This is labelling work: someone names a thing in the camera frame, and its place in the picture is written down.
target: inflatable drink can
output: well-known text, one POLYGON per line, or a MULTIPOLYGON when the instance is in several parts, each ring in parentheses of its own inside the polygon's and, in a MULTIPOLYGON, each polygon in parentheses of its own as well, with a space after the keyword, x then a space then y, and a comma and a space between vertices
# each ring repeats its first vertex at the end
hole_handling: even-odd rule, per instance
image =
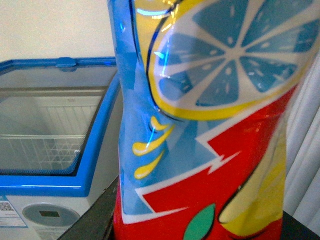
POLYGON ((117 240, 276 240, 284 112, 319 0, 109 0, 124 97, 117 240))

